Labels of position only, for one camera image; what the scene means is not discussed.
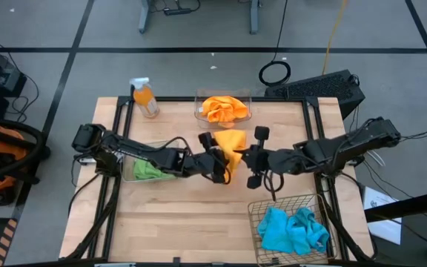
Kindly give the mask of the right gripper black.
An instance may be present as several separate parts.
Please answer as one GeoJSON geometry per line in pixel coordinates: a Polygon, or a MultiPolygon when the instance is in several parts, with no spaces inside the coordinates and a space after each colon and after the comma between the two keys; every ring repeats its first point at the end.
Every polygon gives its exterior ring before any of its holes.
{"type": "Polygon", "coordinates": [[[236,149],[238,154],[246,154],[241,160],[245,163],[247,169],[252,171],[253,175],[248,178],[247,187],[256,189],[263,184],[267,189],[274,189],[273,172],[268,163],[270,151],[264,149],[265,141],[268,140],[270,129],[265,126],[256,126],[254,137],[257,144],[249,148],[236,149]]]}

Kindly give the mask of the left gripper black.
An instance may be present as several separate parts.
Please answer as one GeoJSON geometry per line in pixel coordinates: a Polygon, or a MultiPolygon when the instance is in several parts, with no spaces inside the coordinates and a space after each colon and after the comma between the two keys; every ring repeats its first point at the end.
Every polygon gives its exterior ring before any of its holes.
{"type": "Polygon", "coordinates": [[[228,185],[231,179],[225,178],[225,173],[231,172],[230,161],[225,158],[210,132],[201,133],[199,141],[205,152],[188,153],[183,162],[182,176],[192,177],[199,174],[213,183],[228,185]]]}

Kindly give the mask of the orange microfiber towel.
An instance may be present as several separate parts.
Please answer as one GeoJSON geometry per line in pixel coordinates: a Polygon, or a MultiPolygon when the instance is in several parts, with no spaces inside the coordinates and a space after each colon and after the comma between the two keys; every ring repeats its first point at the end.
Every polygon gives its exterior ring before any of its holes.
{"type": "Polygon", "coordinates": [[[230,129],[214,132],[213,135],[218,146],[224,153],[225,158],[228,160],[227,169],[230,171],[231,175],[225,172],[225,178],[231,179],[234,177],[235,171],[242,158],[241,153],[237,153],[237,151],[246,149],[246,132],[230,129]]]}
{"type": "Polygon", "coordinates": [[[249,108],[232,96],[211,96],[202,103],[202,116],[209,123],[222,128],[232,128],[235,121],[249,116],[249,108]]]}

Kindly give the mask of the blue microfiber towel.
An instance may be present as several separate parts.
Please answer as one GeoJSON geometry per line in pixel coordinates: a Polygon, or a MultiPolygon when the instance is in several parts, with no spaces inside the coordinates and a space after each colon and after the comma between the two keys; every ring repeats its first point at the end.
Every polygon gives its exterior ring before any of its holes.
{"type": "Polygon", "coordinates": [[[278,208],[269,207],[256,230],[262,239],[261,246],[268,251],[291,253],[292,242],[286,231],[288,215],[278,208]]]}
{"type": "Polygon", "coordinates": [[[288,219],[286,232],[296,254],[306,255],[313,250],[326,252],[330,234],[325,226],[316,221],[314,212],[309,208],[299,208],[288,219]]]}

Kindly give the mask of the clear plastic bin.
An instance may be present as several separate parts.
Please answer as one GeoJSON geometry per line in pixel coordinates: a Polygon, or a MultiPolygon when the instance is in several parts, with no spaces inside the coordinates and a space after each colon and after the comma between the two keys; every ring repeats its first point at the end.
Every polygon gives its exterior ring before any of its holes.
{"type": "Polygon", "coordinates": [[[133,176],[133,165],[134,162],[137,160],[137,158],[132,156],[125,156],[123,160],[123,172],[122,172],[122,178],[125,182],[160,182],[160,181],[166,181],[170,179],[146,179],[146,180],[140,180],[136,179],[133,176]]]}
{"type": "Polygon", "coordinates": [[[248,89],[241,90],[209,90],[209,89],[199,89],[196,92],[194,98],[194,116],[197,119],[198,125],[201,128],[205,129],[240,129],[245,128],[248,124],[248,121],[252,117],[251,111],[251,92],[248,89]],[[211,96],[232,96],[240,101],[242,101],[249,108],[249,116],[245,119],[238,119],[235,121],[235,126],[232,128],[222,128],[216,123],[209,123],[206,117],[202,116],[202,103],[211,96]]]}

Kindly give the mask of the orange spray bottle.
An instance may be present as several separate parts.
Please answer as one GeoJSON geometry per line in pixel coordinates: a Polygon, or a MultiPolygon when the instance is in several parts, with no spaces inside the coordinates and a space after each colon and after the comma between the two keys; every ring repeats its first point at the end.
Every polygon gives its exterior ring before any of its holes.
{"type": "Polygon", "coordinates": [[[149,85],[148,77],[130,79],[130,90],[134,102],[137,104],[143,116],[154,118],[159,114],[159,107],[149,85]]]}

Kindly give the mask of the black computer tower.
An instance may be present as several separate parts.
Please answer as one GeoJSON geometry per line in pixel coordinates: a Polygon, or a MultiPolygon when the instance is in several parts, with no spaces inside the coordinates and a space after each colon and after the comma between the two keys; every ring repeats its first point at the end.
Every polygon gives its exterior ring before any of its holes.
{"type": "Polygon", "coordinates": [[[345,119],[365,99],[360,80],[349,70],[315,76],[296,82],[277,85],[265,91],[266,97],[295,99],[301,97],[336,98],[345,119]]]}

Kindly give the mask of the grey desk leg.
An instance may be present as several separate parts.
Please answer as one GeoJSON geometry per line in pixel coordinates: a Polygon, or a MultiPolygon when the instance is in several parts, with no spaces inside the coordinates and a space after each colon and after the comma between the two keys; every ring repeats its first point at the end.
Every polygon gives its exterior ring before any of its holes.
{"type": "Polygon", "coordinates": [[[257,34],[259,29],[259,0],[250,1],[250,34],[257,34]]]}
{"type": "Polygon", "coordinates": [[[147,24],[150,14],[154,11],[154,0],[140,0],[141,11],[139,15],[138,31],[144,34],[147,30],[147,24]]]}

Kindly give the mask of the white paper sheet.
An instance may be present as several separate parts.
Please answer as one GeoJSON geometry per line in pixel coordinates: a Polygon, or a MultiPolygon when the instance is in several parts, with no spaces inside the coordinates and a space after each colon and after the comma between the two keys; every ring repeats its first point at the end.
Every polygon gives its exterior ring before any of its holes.
{"type": "MultiPolygon", "coordinates": [[[[374,190],[373,188],[365,187],[363,192],[363,208],[365,210],[376,208],[381,205],[387,205],[397,200],[387,194],[374,190]]],[[[393,220],[381,220],[368,223],[368,228],[372,235],[387,240],[396,245],[401,244],[402,226],[401,218],[393,220]]]]}

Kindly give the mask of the black beam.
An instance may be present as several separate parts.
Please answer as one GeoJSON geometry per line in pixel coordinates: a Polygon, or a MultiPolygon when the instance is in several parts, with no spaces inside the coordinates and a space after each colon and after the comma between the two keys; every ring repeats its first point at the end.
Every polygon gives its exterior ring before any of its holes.
{"type": "Polygon", "coordinates": [[[369,223],[427,213],[427,194],[365,210],[369,223]]]}

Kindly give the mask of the orange shop vacuum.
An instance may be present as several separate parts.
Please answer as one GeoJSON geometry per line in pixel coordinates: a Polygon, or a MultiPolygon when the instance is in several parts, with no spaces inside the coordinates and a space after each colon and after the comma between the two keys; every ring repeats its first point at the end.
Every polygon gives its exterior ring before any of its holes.
{"type": "Polygon", "coordinates": [[[30,169],[50,154],[41,131],[21,122],[0,120],[0,206],[14,202],[17,182],[39,183],[30,169]]]}

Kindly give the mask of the black table frame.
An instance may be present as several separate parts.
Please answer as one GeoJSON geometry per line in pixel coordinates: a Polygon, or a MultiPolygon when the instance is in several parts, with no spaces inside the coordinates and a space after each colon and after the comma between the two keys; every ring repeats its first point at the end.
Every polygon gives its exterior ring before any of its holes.
{"type": "MultiPolygon", "coordinates": [[[[121,97],[100,97],[92,122],[112,128],[116,109],[120,113],[119,133],[123,133],[126,106],[121,97]]],[[[129,137],[138,142],[157,142],[183,136],[192,150],[203,148],[197,135],[207,130],[198,126],[194,116],[196,102],[192,97],[158,97],[161,113],[147,119],[133,110],[129,137]]],[[[319,98],[318,107],[323,132],[332,138],[345,133],[338,100],[319,98]]],[[[256,125],[271,129],[266,148],[290,147],[307,139],[301,102],[280,102],[278,99],[254,98],[253,116],[249,121],[248,141],[254,139],[256,125]]],[[[166,182],[134,183],[121,181],[119,201],[113,224],[108,261],[135,263],[203,263],[212,266],[229,263],[250,263],[255,267],[256,255],[248,217],[248,204],[271,199],[263,187],[246,188],[250,172],[239,166],[232,184],[214,185],[203,177],[166,182]]],[[[59,257],[67,257],[80,244],[96,216],[99,200],[108,201],[113,184],[108,179],[106,198],[98,178],[83,189],[73,202],[59,257]]],[[[365,213],[358,187],[348,177],[336,179],[337,202],[341,219],[354,242],[367,256],[373,255],[365,213]]],[[[279,197],[316,193],[314,175],[285,176],[279,197]]]]}

